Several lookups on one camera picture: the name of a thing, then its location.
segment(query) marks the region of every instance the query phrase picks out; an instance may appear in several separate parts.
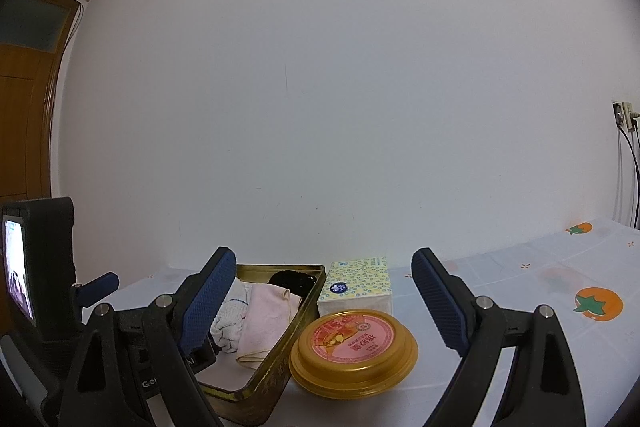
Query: metal screw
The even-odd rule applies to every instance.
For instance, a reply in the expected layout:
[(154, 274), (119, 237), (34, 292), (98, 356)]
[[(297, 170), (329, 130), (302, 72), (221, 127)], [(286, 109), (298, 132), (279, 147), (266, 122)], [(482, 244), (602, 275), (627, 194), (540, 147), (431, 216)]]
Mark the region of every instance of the metal screw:
[(494, 302), (490, 297), (486, 295), (481, 295), (476, 299), (476, 304), (480, 306), (483, 310), (488, 310), (491, 306), (494, 305)]
[(542, 315), (546, 319), (554, 316), (554, 309), (546, 304), (542, 304), (542, 306), (538, 308), (538, 311), (540, 312), (540, 315)]
[(98, 304), (94, 309), (94, 313), (98, 315), (98, 317), (104, 317), (109, 313), (109, 305), (106, 302)]
[(158, 297), (156, 297), (156, 300), (154, 301), (156, 303), (156, 306), (158, 306), (159, 308), (167, 308), (168, 306), (171, 306), (171, 303), (174, 301), (174, 298), (165, 293), (163, 295), (160, 295)]

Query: table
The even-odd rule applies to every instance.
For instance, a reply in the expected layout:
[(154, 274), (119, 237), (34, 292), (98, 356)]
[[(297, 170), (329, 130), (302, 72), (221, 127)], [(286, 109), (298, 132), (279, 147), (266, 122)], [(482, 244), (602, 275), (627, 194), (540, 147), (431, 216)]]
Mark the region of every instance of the table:
[[(640, 231), (608, 219), (595, 219), (590, 226), (583, 227), (589, 229), (587, 232), (562, 231), (516, 247), (446, 261), (444, 266), (462, 277), (476, 295), (488, 295), (500, 306), (532, 311), (538, 304), (547, 303), (555, 309), (574, 356), (587, 425), (602, 427), (640, 373)], [(146, 306), (158, 294), (174, 292), (191, 273), (166, 269), (119, 290), (106, 301), (116, 309)], [(414, 334), (420, 349), (412, 373), (394, 389), (359, 401), (317, 397), (290, 380), (267, 427), (324, 427), (338, 422), (367, 427), (424, 424), (460, 358), (444, 345), (410, 270), (392, 268), (390, 278), (394, 316)], [(576, 298), (576, 294), (584, 293), (582, 289), (590, 287), (615, 292), (622, 300), (622, 312), (606, 321), (590, 318), (593, 314), (588, 308), (593, 301), (586, 294), (581, 297), (583, 304)], [(602, 302), (597, 298), (596, 306)], [(609, 308), (607, 304), (605, 311), (609, 315), (616, 311), (615, 306)], [(502, 350), (494, 380), (474, 424), (477, 427), (491, 424), (513, 351)], [(159, 427), (172, 425), (160, 396), (150, 400), (150, 407)]]

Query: blue logo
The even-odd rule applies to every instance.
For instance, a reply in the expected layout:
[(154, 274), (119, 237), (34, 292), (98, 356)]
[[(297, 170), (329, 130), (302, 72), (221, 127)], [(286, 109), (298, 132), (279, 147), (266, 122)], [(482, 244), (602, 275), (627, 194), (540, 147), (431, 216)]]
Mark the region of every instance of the blue logo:
[(346, 282), (335, 282), (331, 285), (331, 288), (329, 289), (333, 293), (345, 293), (348, 290)]

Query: folded cloth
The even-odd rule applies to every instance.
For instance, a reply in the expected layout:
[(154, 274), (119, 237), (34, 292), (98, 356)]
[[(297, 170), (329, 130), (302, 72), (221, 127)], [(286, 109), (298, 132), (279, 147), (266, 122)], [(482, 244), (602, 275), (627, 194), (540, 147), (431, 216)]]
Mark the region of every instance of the folded cloth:
[(273, 284), (254, 284), (236, 361), (257, 369), (298, 313), (301, 297)]
[(236, 277), (210, 329), (213, 341), (225, 353), (235, 353), (238, 350), (249, 299), (247, 283)]

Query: round container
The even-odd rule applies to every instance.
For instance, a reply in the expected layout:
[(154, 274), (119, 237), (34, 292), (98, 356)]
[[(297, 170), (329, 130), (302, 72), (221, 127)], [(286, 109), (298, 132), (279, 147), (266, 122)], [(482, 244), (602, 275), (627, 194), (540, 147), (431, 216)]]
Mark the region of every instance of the round container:
[(414, 336), (391, 315), (348, 310), (309, 324), (291, 349), (291, 375), (311, 393), (351, 400), (400, 383), (418, 360)]

